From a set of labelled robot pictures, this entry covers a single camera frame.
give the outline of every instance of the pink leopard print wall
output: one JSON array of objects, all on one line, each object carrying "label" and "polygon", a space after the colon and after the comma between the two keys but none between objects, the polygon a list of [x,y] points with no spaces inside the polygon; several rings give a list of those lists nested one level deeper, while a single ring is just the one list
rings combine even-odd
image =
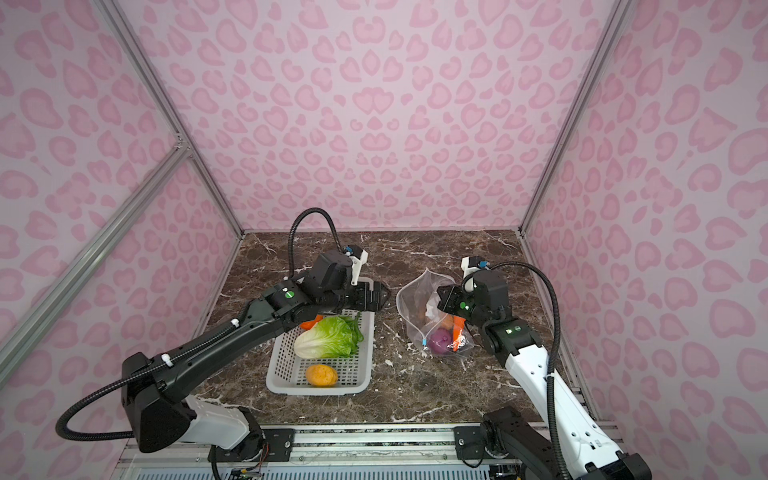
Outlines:
[{"label": "pink leopard print wall", "polygon": [[612,4],[121,2],[257,230],[519,225]]},{"label": "pink leopard print wall", "polygon": [[639,4],[532,231],[654,478],[768,478],[768,2]]},{"label": "pink leopard print wall", "polygon": [[88,0],[0,5],[0,344],[170,150]]},{"label": "pink leopard print wall", "polygon": [[[234,242],[200,178],[183,164],[0,391],[0,477],[108,478],[125,441],[65,441],[56,420],[118,379],[125,358],[189,340]],[[71,424],[86,432],[130,429],[117,393]]]}]

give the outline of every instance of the carrot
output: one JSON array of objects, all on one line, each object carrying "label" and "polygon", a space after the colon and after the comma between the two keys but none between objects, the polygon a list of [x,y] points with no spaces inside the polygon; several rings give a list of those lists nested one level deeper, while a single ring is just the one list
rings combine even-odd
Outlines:
[{"label": "carrot", "polygon": [[459,348],[459,340],[462,338],[463,332],[464,332],[464,322],[465,320],[461,318],[460,316],[453,316],[453,351],[458,351]]},{"label": "carrot", "polygon": [[304,330],[309,330],[309,329],[311,329],[312,327],[314,327],[314,326],[315,326],[315,325],[316,325],[316,324],[317,324],[317,323],[318,323],[320,320],[322,320],[322,319],[323,319],[323,316],[322,316],[322,315],[318,315],[318,316],[316,316],[316,317],[315,317],[315,319],[314,319],[314,320],[310,320],[309,322],[304,322],[304,323],[302,323],[302,324],[301,324],[301,325],[299,325],[299,326],[300,326],[302,329],[304,329]]}]

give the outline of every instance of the wire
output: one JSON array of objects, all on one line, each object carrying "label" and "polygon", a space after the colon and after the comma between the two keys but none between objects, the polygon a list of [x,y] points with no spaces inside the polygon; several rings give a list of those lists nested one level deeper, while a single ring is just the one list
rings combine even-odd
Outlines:
[{"label": "wire", "polygon": [[560,471],[564,480],[571,480],[571,474],[568,471],[568,466],[565,464],[565,458],[563,458],[563,450],[560,446],[560,435],[558,434],[558,419],[554,414],[554,369],[555,363],[558,360],[558,352],[560,350],[560,309],[558,307],[558,296],[554,292],[554,287],[549,281],[544,272],[539,270],[536,266],[526,262],[502,262],[491,267],[491,270],[496,270],[503,266],[524,266],[541,278],[544,285],[549,292],[549,300],[552,302],[552,319],[554,320],[554,328],[552,329],[552,350],[549,353],[549,360],[547,361],[547,424],[549,425],[549,437],[552,442],[552,448],[554,449],[554,460],[558,464],[558,470]]},{"label": "wire", "polygon": [[331,234],[333,235],[333,241],[336,244],[336,249],[339,252],[344,253],[344,250],[341,247],[341,242],[339,242],[339,234],[336,232],[336,226],[333,224],[333,220],[331,219],[331,216],[328,214],[328,212],[318,207],[307,208],[302,213],[300,213],[298,217],[296,217],[296,219],[293,221],[293,225],[290,227],[290,231],[288,232],[289,278],[292,278],[294,275],[296,275],[296,265],[293,262],[293,240],[296,237],[296,230],[299,228],[299,224],[302,222],[302,220],[304,220],[310,214],[321,214],[326,218],[328,221],[328,226],[331,227]]},{"label": "wire", "polygon": [[[207,341],[202,342],[197,346],[194,346],[182,353],[177,354],[175,357],[172,357],[170,361],[172,363],[176,363],[178,360],[183,359],[185,356],[189,356],[200,349],[204,349],[208,347],[211,343],[218,342],[220,339],[232,333],[236,328],[237,327],[235,325],[230,325],[229,328],[224,329],[221,332],[219,332],[217,335],[210,337]],[[80,400],[79,402],[76,402],[73,406],[69,407],[66,412],[62,413],[61,417],[59,417],[58,421],[56,422],[56,433],[58,433],[58,436],[62,437],[64,440],[74,440],[76,442],[100,442],[102,440],[132,439],[134,437],[134,433],[131,430],[127,430],[125,432],[102,432],[102,433],[76,432],[75,430],[69,429],[67,424],[72,419],[72,417],[75,416],[76,413],[80,412],[82,409],[89,406],[90,404],[100,399],[101,397],[119,388],[122,388],[123,386],[133,383],[136,380],[139,380],[147,375],[155,373],[156,371],[163,368],[167,368],[167,367],[166,367],[166,364],[162,362],[159,362],[155,366],[145,367],[144,369],[139,370],[133,375],[125,379],[120,379],[117,382],[112,382],[109,385],[102,387],[99,390],[96,390],[89,396],[86,396],[84,399]]]},{"label": "wire", "polygon": [[[462,457],[464,456],[464,451],[465,451],[465,450],[466,450],[468,447],[469,447],[469,445],[465,445],[465,446],[464,446],[464,448],[462,449]],[[482,448],[480,449],[480,460],[478,460],[478,462],[477,462],[477,463],[475,463],[475,464],[473,465],[473,464],[471,464],[471,463],[468,463],[468,462],[467,462],[466,460],[464,460],[463,458],[462,458],[462,463],[463,463],[464,465],[467,465],[469,468],[477,468],[477,467],[479,467],[480,465],[482,465],[483,457],[485,457],[485,441],[482,443]]]}]

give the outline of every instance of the plastic bag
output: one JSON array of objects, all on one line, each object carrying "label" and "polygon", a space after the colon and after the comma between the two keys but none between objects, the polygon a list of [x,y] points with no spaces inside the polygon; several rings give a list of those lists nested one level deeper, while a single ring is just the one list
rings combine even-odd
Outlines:
[{"label": "plastic bag", "polygon": [[468,356],[475,342],[462,319],[437,308],[437,287],[452,285],[446,275],[424,270],[418,278],[397,293],[397,312],[406,322],[408,338],[424,353],[438,356]]}]

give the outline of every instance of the lettuce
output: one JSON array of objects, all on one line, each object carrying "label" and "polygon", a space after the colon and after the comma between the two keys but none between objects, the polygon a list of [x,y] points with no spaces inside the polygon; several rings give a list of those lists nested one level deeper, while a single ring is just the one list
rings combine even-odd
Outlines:
[{"label": "lettuce", "polygon": [[303,359],[332,359],[357,354],[362,341],[357,320],[348,316],[327,316],[299,335],[293,351]]}]

